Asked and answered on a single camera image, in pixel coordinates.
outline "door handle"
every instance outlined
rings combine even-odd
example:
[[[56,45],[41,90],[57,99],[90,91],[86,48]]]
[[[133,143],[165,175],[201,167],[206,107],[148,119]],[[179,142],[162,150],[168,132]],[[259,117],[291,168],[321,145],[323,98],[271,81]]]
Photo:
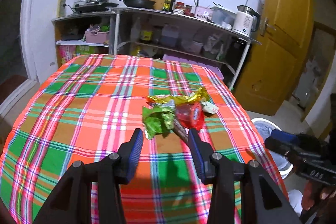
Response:
[[[268,18],[265,17],[264,22],[263,22],[263,24],[262,24],[262,26],[261,26],[261,28],[260,28],[260,35],[261,35],[262,37],[265,35],[265,32],[266,32],[266,28],[267,28],[267,27],[268,27],[268,28],[271,28],[271,29],[274,30],[274,31],[277,30],[274,26],[268,24]]]

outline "frying pan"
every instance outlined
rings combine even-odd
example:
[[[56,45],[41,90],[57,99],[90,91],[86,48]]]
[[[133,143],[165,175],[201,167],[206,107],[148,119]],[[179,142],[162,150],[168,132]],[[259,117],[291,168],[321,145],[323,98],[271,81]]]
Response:
[[[153,9],[156,3],[153,0],[123,0],[127,7]]]

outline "yellow door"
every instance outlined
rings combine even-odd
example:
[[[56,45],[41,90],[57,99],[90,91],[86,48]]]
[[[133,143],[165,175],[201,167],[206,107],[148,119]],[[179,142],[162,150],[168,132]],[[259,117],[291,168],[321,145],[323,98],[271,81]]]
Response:
[[[234,90],[245,110],[274,115],[292,92],[310,43],[312,9],[313,0],[265,0],[262,45],[253,45]]]

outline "wall outlet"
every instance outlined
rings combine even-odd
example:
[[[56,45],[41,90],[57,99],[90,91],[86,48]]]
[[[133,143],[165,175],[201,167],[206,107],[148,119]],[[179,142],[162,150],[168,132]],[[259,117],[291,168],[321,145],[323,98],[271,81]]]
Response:
[[[65,7],[64,7],[65,1],[66,0],[58,0],[58,3],[57,3],[57,13],[56,13],[57,17],[63,17],[63,16],[65,16]]]

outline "electric kettle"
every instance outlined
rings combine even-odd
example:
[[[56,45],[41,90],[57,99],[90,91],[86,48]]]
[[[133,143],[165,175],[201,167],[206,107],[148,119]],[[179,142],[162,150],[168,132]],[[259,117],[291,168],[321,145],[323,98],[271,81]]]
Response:
[[[237,6],[237,8],[238,12],[232,30],[249,37],[251,32],[255,32],[258,29],[260,23],[260,15],[252,8],[245,5],[239,5]],[[253,17],[257,19],[255,29],[252,29]]]

